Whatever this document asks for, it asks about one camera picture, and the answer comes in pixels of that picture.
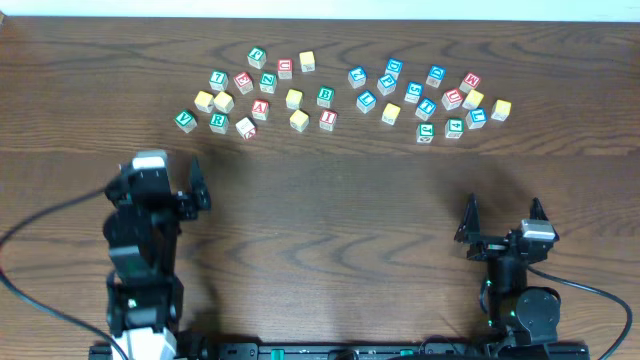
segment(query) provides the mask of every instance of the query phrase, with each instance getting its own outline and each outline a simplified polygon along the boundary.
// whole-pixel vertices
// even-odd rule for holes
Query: cable
[[[53,214],[54,212],[60,211],[60,210],[64,210],[65,208],[80,204],[82,202],[85,202],[89,199],[92,199],[100,194],[102,194],[104,191],[104,189],[99,189],[99,190],[94,190],[91,191],[90,193],[87,193],[85,195],[82,195],[80,197],[77,197],[75,199],[71,199],[65,202],[62,202],[60,204],[57,205],[53,205],[51,207],[48,207],[44,210],[41,210],[29,217],[27,217],[26,219],[20,221],[18,224],[14,225],[13,227],[11,227],[9,229],[9,231],[7,231],[6,233],[4,233],[4,235],[2,235],[2,237],[0,238],[0,248],[2,248],[2,246],[11,239],[11,237],[13,235],[15,235],[18,231],[22,230],[23,228],[27,227],[28,225],[30,225],[31,223],[35,222],[36,220],[45,217],[49,214]],[[122,348],[116,343],[116,341],[111,338],[111,336],[109,336],[107,333],[105,333],[104,331],[98,329],[97,327],[90,325],[80,319],[76,319],[72,316],[69,316],[67,314],[64,314],[54,308],[51,308],[39,301],[37,301],[36,299],[32,298],[31,296],[25,294],[22,290],[18,289],[12,282],[11,280],[9,280],[9,278],[7,277],[7,275],[4,273],[4,271],[2,270],[2,267],[0,266],[0,282],[2,282],[2,284],[4,284],[4,286],[7,287],[7,289],[9,289],[9,291],[11,291],[15,296],[17,296],[20,300],[26,302],[29,305],[32,305],[33,307],[35,307],[36,309],[47,313],[53,317],[56,317],[60,320],[64,320],[67,321],[69,323],[72,323],[76,326],[79,326],[85,330],[88,330],[96,335],[98,335],[99,337],[103,338],[105,341],[109,342],[109,344],[111,344],[111,346],[113,346],[114,349],[116,349],[116,351],[118,352],[118,354],[120,354],[120,356],[122,357],[123,360],[129,360],[129,358],[127,357],[127,355],[124,353],[124,351],[122,350]]]
[[[605,297],[609,300],[613,300],[615,302],[617,302],[620,306],[622,306],[622,308],[624,309],[624,311],[627,312],[627,322],[624,324],[624,329],[622,330],[622,332],[620,333],[620,335],[618,335],[618,338],[616,339],[616,341],[613,342],[613,344],[609,347],[609,349],[607,349],[607,351],[604,352],[604,354],[602,354],[602,356],[600,356],[599,360],[605,360],[608,359],[609,356],[613,355],[613,353],[618,349],[618,347],[620,346],[620,344],[622,344],[622,342],[624,341],[624,339],[627,337],[627,335],[629,334],[629,331],[631,331],[631,325],[633,324],[633,312],[631,311],[631,308],[629,307],[629,305],[627,305],[626,302],[624,302],[624,300],[620,299],[619,297],[608,293],[604,290],[600,290],[600,289],[596,289],[587,285],[582,285],[573,281],[569,281],[569,280],[565,280],[553,275],[549,275],[547,273],[544,273],[540,270],[536,270],[534,268],[532,268],[530,265],[527,265],[527,269],[529,271],[531,271],[532,273],[545,278],[547,280],[551,280],[551,281],[555,281],[558,282],[560,284],[563,285],[568,285],[568,286],[573,286],[575,288],[578,288],[580,290],[584,290],[584,291],[588,291],[590,293],[594,293],[596,295],[600,295],[602,297]]]

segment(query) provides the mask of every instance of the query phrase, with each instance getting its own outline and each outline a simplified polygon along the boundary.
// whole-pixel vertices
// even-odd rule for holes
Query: white wall
[[[7,15],[639,22],[640,0],[3,0]]]

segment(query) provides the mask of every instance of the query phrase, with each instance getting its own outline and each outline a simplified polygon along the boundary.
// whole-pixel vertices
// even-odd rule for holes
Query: wooden letter block
[[[431,67],[431,71],[429,71],[429,76],[427,76],[427,85],[435,88],[439,87],[442,79],[444,79],[444,74],[446,73],[447,69],[433,65]]]
[[[178,127],[187,134],[198,126],[196,117],[190,113],[189,110],[182,110],[182,112],[176,116],[175,121]]]
[[[471,89],[477,88],[478,85],[480,85],[480,77],[473,73],[468,73],[460,83],[460,91],[469,92]]]
[[[445,127],[445,137],[449,139],[457,139],[464,132],[464,122],[460,119],[449,119]]]
[[[336,126],[336,120],[338,120],[337,113],[329,110],[322,110],[322,115],[320,116],[320,129],[333,131],[333,128]]]
[[[231,95],[227,94],[224,91],[221,91],[216,99],[213,101],[213,104],[216,106],[216,109],[222,111],[225,114],[228,114],[231,109],[233,109],[233,98]]]
[[[442,96],[442,105],[449,111],[457,108],[462,104],[462,95],[458,89],[449,90]]]
[[[249,65],[262,69],[264,64],[267,62],[267,52],[256,46],[249,51],[247,58],[249,59]]]
[[[394,80],[398,80],[398,76],[400,76],[400,71],[402,71],[402,61],[396,60],[394,58],[389,59],[387,63],[387,68],[384,70],[385,75],[389,74],[393,76]]]
[[[264,100],[254,101],[251,114],[254,119],[266,121],[267,117],[269,117],[269,103]]]
[[[213,114],[209,127],[215,133],[226,134],[229,128],[229,118],[225,114]]]
[[[331,103],[333,103],[333,94],[335,91],[332,88],[322,86],[320,91],[318,91],[318,106],[322,107],[331,107]]]
[[[407,93],[404,96],[404,101],[410,103],[417,103],[420,100],[420,96],[422,96],[422,84],[410,82],[409,86],[407,86]]]
[[[238,90],[240,90],[242,95],[245,95],[249,91],[253,90],[253,80],[251,80],[251,76],[249,76],[249,74],[247,74],[246,72],[242,72],[236,75],[236,77],[233,78],[233,81],[236,83],[236,86],[238,87]]]
[[[424,98],[424,100],[422,100],[422,102],[416,109],[416,116],[424,121],[427,121],[434,112],[436,112],[436,103],[427,98]]]
[[[349,71],[349,84],[354,89],[359,88],[367,82],[367,73],[364,71],[362,66],[358,66],[355,69]]]
[[[262,73],[260,78],[260,91],[273,94],[276,92],[276,86],[278,85],[278,79],[275,74]]]
[[[287,107],[292,110],[300,109],[302,106],[302,92],[298,90],[289,89],[287,93]]]
[[[365,90],[360,96],[358,96],[358,100],[356,100],[356,106],[360,111],[364,114],[371,111],[376,106],[376,97],[373,96],[371,91]]]
[[[482,102],[483,98],[484,98],[484,94],[482,94],[481,92],[478,92],[475,89],[471,89],[471,91],[469,91],[469,95],[467,95],[467,98],[464,99],[464,102],[462,103],[462,107],[467,110],[476,109],[478,106],[480,106],[480,103]]]
[[[385,122],[391,126],[396,123],[396,119],[400,114],[400,107],[393,105],[391,103],[385,106],[384,111],[382,112],[382,122]]]
[[[498,100],[491,109],[491,118],[498,121],[505,121],[511,113],[511,103],[504,100]]]
[[[293,59],[278,60],[278,77],[280,79],[293,78]]]
[[[229,85],[229,78],[227,77],[226,73],[214,70],[213,73],[211,73],[209,85],[211,85],[212,90],[225,91],[227,90],[227,85]]]
[[[313,51],[300,53],[300,67],[302,68],[302,72],[314,71],[316,69],[316,58],[313,56]]]
[[[256,126],[249,118],[244,118],[238,121],[236,123],[236,130],[238,130],[242,138],[245,140],[249,140],[256,135]]]
[[[465,120],[467,121],[468,129],[479,129],[487,122],[487,114],[483,108],[478,108],[469,111]]]
[[[303,132],[307,125],[309,125],[309,115],[300,110],[296,110],[293,115],[291,115],[291,118],[289,118],[289,123],[292,128]]]
[[[391,74],[383,75],[378,80],[378,90],[382,96],[387,96],[396,89],[396,84],[396,79]]]
[[[416,129],[416,142],[418,144],[429,144],[434,136],[436,136],[436,128],[432,123],[418,124]]]
[[[200,91],[194,100],[196,107],[200,111],[211,112],[213,110],[213,95],[208,92]]]

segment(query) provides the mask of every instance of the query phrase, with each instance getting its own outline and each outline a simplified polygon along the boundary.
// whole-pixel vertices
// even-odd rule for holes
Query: wood grain
[[[600,286],[640,310],[640,26],[635,24],[9,18],[0,33],[0,230],[47,205],[104,185],[140,149],[170,152],[173,183],[200,157],[213,211],[184,225],[177,272],[186,287],[183,327],[264,341],[420,341],[486,329],[476,296],[484,267],[451,240],[469,192],[487,232],[500,234],[538,196],[561,241],[538,268]],[[246,53],[280,57],[313,49],[317,70],[280,81],[275,95],[236,100],[232,124],[259,97],[271,102],[255,140],[233,127],[211,133],[206,114],[183,134],[172,122],[194,109],[213,68],[260,71]],[[398,90],[374,111],[355,107],[348,69],[375,90],[388,57],[405,61]],[[467,71],[483,77],[484,107],[513,102],[490,122],[417,146],[406,84],[431,64],[448,73],[437,100]],[[318,128],[315,93],[336,89],[333,133]],[[288,125],[284,96],[305,93],[312,119]],[[402,106],[394,127],[379,120]],[[2,250],[9,276],[31,295],[106,330],[111,268],[96,199],[43,219]],[[615,304],[531,276],[563,296],[560,337],[593,357],[617,336]],[[80,359],[96,340],[0,290],[0,359]],[[638,326],[616,359],[640,356]]]

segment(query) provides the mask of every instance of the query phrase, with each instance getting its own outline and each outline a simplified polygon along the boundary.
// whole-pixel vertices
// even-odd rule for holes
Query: yellow block
[[[213,101],[213,103],[216,104],[217,108],[226,108],[227,105],[229,105],[229,103],[232,101],[233,98],[231,97],[231,95],[227,94],[224,91],[221,91],[218,96],[216,96],[216,99]]]
[[[316,63],[316,58],[313,56],[313,51],[306,51],[300,53],[300,64],[311,65]]]
[[[496,101],[495,112],[501,115],[509,115],[511,112],[511,103],[504,100]]]
[[[306,122],[309,121],[309,115],[305,114],[303,111],[296,110],[291,118],[289,118],[292,124],[295,124],[296,128],[304,128],[306,126]]]
[[[198,96],[196,96],[195,103],[196,105],[200,105],[202,107],[208,107],[213,102],[213,95],[208,92],[200,91]]]
[[[473,89],[469,91],[469,95],[467,95],[467,98],[464,101],[477,106],[480,105],[482,99],[484,99],[484,94]]]
[[[400,114],[400,107],[391,103],[387,104],[382,112],[383,116],[394,120],[398,118],[398,114]]]

